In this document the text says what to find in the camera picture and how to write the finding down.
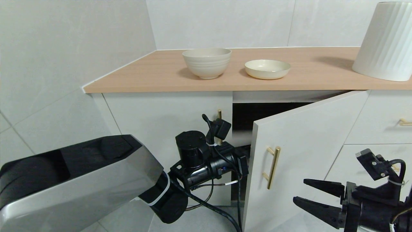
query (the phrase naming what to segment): wooden countertop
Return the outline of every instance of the wooden countertop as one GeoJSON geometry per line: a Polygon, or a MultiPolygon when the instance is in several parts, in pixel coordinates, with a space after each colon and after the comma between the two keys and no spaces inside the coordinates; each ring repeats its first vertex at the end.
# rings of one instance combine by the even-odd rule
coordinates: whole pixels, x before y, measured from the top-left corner
{"type": "Polygon", "coordinates": [[[86,93],[188,92],[259,90],[412,90],[412,79],[394,82],[364,76],[351,67],[359,47],[282,47],[232,49],[222,76],[202,80],[186,67],[183,50],[155,51],[84,87],[86,93]],[[278,80],[260,80],[246,74],[253,59],[276,59],[291,64],[278,80]]]}

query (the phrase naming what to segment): gold handle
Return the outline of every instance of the gold handle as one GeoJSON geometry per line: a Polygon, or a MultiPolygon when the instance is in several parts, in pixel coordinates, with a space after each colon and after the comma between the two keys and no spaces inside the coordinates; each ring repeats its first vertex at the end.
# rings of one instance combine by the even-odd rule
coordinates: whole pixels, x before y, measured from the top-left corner
{"type": "MultiPolygon", "coordinates": [[[[222,110],[218,109],[218,118],[222,119],[222,110]]],[[[222,140],[218,138],[217,144],[222,145],[222,140]]]]}
{"type": "Polygon", "coordinates": [[[412,125],[411,122],[406,121],[404,118],[399,119],[399,121],[400,121],[399,125],[402,125],[402,126],[412,125]]]}
{"type": "Polygon", "coordinates": [[[275,150],[273,150],[272,148],[268,147],[266,148],[266,150],[273,155],[272,166],[270,167],[269,176],[266,173],[262,173],[262,175],[267,180],[267,189],[270,189],[270,185],[272,185],[273,175],[276,169],[276,164],[278,163],[279,155],[281,153],[281,148],[276,147],[275,150]]]}

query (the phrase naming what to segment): cabinet door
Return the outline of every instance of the cabinet door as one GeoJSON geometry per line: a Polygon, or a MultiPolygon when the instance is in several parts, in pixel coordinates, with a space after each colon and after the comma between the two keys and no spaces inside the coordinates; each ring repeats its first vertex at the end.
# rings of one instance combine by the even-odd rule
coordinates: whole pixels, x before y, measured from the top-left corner
{"type": "Polygon", "coordinates": [[[313,199],[316,190],[303,179],[323,180],[364,105],[369,91],[353,91],[255,121],[243,227],[267,232],[302,210],[293,197],[313,199]],[[270,189],[262,173],[271,170],[280,147],[270,189]]]}
{"type": "MultiPolygon", "coordinates": [[[[370,145],[344,145],[339,152],[336,161],[330,169],[326,180],[341,182],[346,184],[347,181],[376,188],[387,182],[387,178],[374,181],[363,166],[357,160],[355,154],[369,148],[373,154],[382,155],[386,160],[402,159],[406,163],[406,173],[404,177],[405,185],[400,192],[400,200],[405,201],[409,195],[412,184],[412,144],[370,144],[370,145]]],[[[400,165],[394,165],[395,172],[399,175],[400,165]]],[[[333,206],[339,205],[337,197],[319,192],[318,201],[333,206]]]]}
{"type": "MultiPolygon", "coordinates": [[[[207,133],[202,114],[213,120],[221,109],[222,118],[232,123],[232,92],[105,93],[104,97],[121,133],[140,140],[165,171],[180,160],[175,136],[188,130],[207,133]]],[[[231,136],[229,131],[226,140],[231,136]]],[[[230,181],[228,173],[214,182],[230,181]]],[[[206,199],[209,192],[209,187],[203,187],[193,194],[206,199]]],[[[215,187],[209,203],[230,205],[230,187],[215,187]]]]}

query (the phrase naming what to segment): white tiled wall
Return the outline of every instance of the white tiled wall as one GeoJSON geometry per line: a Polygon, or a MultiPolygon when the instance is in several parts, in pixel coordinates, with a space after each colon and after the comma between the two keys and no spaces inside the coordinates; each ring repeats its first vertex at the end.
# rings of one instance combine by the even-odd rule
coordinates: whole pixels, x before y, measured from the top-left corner
{"type": "Polygon", "coordinates": [[[159,50],[285,47],[295,0],[147,0],[159,50]]]}
{"type": "Polygon", "coordinates": [[[1,111],[12,125],[156,49],[144,0],[0,4],[1,111]]]}
{"type": "Polygon", "coordinates": [[[159,50],[360,46],[382,1],[146,0],[159,50]]]}
{"type": "MultiPolygon", "coordinates": [[[[154,50],[145,0],[1,1],[0,166],[113,134],[80,87],[154,50]]],[[[129,203],[84,232],[146,232],[152,216],[129,203]]]]}

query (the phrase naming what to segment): shallow dish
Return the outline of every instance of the shallow dish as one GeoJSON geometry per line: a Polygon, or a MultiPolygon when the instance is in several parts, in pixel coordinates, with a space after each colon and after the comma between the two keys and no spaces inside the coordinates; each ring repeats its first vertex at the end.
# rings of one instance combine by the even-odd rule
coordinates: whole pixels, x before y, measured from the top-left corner
{"type": "Polygon", "coordinates": [[[246,62],[245,70],[254,78],[274,80],[286,76],[290,64],[279,60],[256,59],[246,62]]]}

